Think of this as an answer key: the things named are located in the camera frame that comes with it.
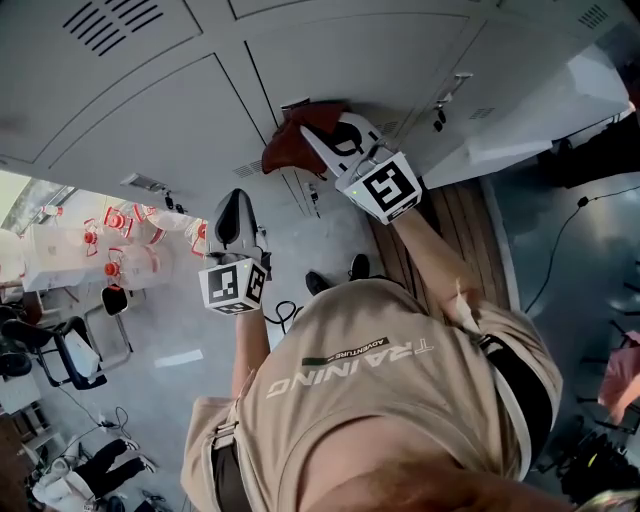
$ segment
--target beige t-shirt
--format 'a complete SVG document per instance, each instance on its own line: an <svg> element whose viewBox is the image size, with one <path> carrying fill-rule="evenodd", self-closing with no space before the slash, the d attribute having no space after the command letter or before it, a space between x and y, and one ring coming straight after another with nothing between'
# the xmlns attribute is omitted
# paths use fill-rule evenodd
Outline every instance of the beige t-shirt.
<svg viewBox="0 0 640 512"><path fill-rule="evenodd" d="M555 414L562 379L531 324L488 303L475 313L482 334L501 338L533 367ZM203 429L210 433L226 418L226 411L215 411L214 419L206 401L194 408L183 470L190 497L200 494L195 480L210 478L194 474L203 468L194 457L201 457ZM514 477L519 468L516 435L483 353L468 334L433 320L400 286L381 279L318 295L261 366L237 413L248 480L269 511L294 512L315 443L367 416L411 422L468 469ZM192 500L215 510L205 496Z"/></svg>

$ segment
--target backpack strap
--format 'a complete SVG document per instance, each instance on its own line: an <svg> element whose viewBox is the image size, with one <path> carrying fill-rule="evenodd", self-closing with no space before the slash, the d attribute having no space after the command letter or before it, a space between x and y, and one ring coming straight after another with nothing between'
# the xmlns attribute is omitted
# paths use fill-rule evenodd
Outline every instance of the backpack strap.
<svg viewBox="0 0 640 512"><path fill-rule="evenodd" d="M493 367L496 389L518 438L522 480L551 432L551 397L536 372L500 338L485 336L479 346Z"/></svg>
<svg viewBox="0 0 640 512"><path fill-rule="evenodd" d="M251 512L238 462L238 448L234 437L237 425L237 421L220 425L211 445L216 500L222 512Z"/></svg>

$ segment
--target air vent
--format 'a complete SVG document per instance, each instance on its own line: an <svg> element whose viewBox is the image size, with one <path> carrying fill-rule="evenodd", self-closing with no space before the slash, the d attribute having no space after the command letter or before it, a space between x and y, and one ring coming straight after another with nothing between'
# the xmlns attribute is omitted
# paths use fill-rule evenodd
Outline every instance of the air vent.
<svg viewBox="0 0 640 512"><path fill-rule="evenodd" d="M377 124L376 128L380 132L380 135L389 135L396 129L396 126L398 126L398 121L390 121L384 124Z"/></svg>
<svg viewBox="0 0 640 512"><path fill-rule="evenodd" d="M494 110L495 110L494 107L479 108L478 110L476 110L473 114L471 114L469 116L469 119L484 119L489 114L491 114L491 112L493 112Z"/></svg>
<svg viewBox="0 0 640 512"><path fill-rule="evenodd" d="M262 161L257 160L255 162L251 162L248 165L243 165L242 167L238 167L234 169L233 172L240 176L241 178L246 178L251 176L252 174L258 174L262 172Z"/></svg>
<svg viewBox="0 0 640 512"><path fill-rule="evenodd" d="M98 57L120 44L163 13L150 0L106 0L104 6L88 2L62 28L84 43Z"/></svg>
<svg viewBox="0 0 640 512"><path fill-rule="evenodd" d="M609 15L602 9L602 7L598 4L593 4L582 14L582 16L578 18L578 22L593 30L608 17Z"/></svg>

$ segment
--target white sneaker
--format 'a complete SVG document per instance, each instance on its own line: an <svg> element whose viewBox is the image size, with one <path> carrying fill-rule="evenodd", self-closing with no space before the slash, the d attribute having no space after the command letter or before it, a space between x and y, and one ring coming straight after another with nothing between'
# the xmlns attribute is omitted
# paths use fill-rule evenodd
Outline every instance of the white sneaker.
<svg viewBox="0 0 640 512"><path fill-rule="evenodd" d="M158 468L156 468L156 465L149 459L147 459L144 455L140 455L138 458L144 464L144 469L149 473L155 473L158 470Z"/></svg>
<svg viewBox="0 0 640 512"><path fill-rule="evenodd" d="M127 439L124 436L120 436L118 439L124 442L127 445L127 450L131 450L132 452L137 452L140 449L140 445L136 443L133 439Z"/></svg>

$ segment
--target black office chair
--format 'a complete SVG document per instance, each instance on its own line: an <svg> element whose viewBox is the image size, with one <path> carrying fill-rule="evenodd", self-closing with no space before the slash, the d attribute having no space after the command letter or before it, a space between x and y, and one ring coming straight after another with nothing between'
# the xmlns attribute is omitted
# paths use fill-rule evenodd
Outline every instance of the black office chair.
<svg viewBox="0 0 640 512"><path fill-rule="evenodd" d="M18 314L8 306L0 306L0 328L9 320L17 320ZM0 336L0 377L28 375L32 364L29 354L13 339Z"/></svg>
<svg viewBox="0 0 640 512"><path fill-rule="evenodd" d="M89 382L86 377L80 375L76 370L76 367L73 364L73 359L71 359L71 354L69 354L64 342L65 336L71 331L75 331L87 345L91 346L84 320L77 316L70 318L66 323L60 324L53 329L41 329L40 327L29 325L21 320L7 320L4 322L0 330L2 336L20 341L35 351L38 356L38 362L44 369L47 379L53 387L57 388L63 384L72 382L76 389L86 390L106 384L107 378L104 375L99 375L95 380L93 380L93 382ZM52 352L57 351L59 353L60 359L62 359L62 364L69 374L69 378L62 381L55 380L51 376L51 372L49 371L49 367L47 366L47 362L42 352L42 348L49 343L52 338L56 346L55 349L52 349Z"/></svg>

